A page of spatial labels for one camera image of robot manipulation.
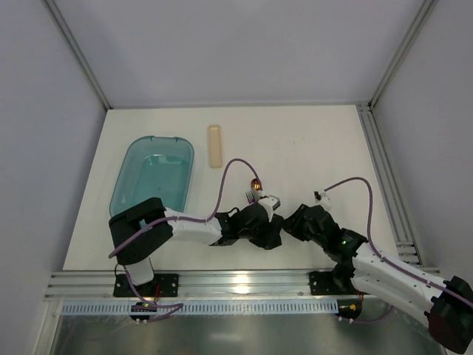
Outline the iridescent fork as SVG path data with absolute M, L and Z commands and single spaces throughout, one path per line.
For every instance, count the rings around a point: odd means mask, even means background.
M 258 201 L 259 195 L 256 190 L 248 190 L 245 193 L 245 197 L 247 199 L 248 205 L 253 205 Z

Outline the black paper napkin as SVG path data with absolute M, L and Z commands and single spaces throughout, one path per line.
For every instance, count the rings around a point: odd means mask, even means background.
M 264 250 L 272 250 L 282 245 L 280 236 L 284 218 L 275 214 L 269 224 L 261 231 L 258 231 L 254 236 L 249 238 L 249 241 L 255 246 Z

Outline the copper spoon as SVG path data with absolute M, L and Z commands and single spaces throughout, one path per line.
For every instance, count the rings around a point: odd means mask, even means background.
M 254 178 L 251 181 L 251 192 L 253 195 L 261 196 L 262 194 L 262 184 L 257 178 Z

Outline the beige cutlery case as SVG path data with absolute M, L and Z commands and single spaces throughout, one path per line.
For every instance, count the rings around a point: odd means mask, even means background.
M 208 127 L 208 163 L 212 169 L 221 168 L 223 165 L 222 133 L 221 127 L 212 124 Z

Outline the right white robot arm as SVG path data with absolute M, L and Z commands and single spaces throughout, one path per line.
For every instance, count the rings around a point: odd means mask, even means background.
M 464 354 L 472 342 L 472 287 L 392 259 L 363 235 L 341 228 L 321 206 L 301 205 L 282 228 L 312 241 L 335 262 L 330 284 L 343 293 L 371 294 L 424 325 L 444 348 Z

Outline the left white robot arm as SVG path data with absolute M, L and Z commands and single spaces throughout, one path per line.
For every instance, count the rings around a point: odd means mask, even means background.
M 276 214 L 280 199 L 263 196 L 243 209 L 217 212 L 208 220 L 167 209 L 157 197 L 115 215 L 109 220 L 115 257 L 132 285 L 150 283 L 154 270 L 150 256 L 169 241 L 196 242 L 206 246 L 232 246 L 248 240 L 271 250 L 281 246 L 284 219 Z

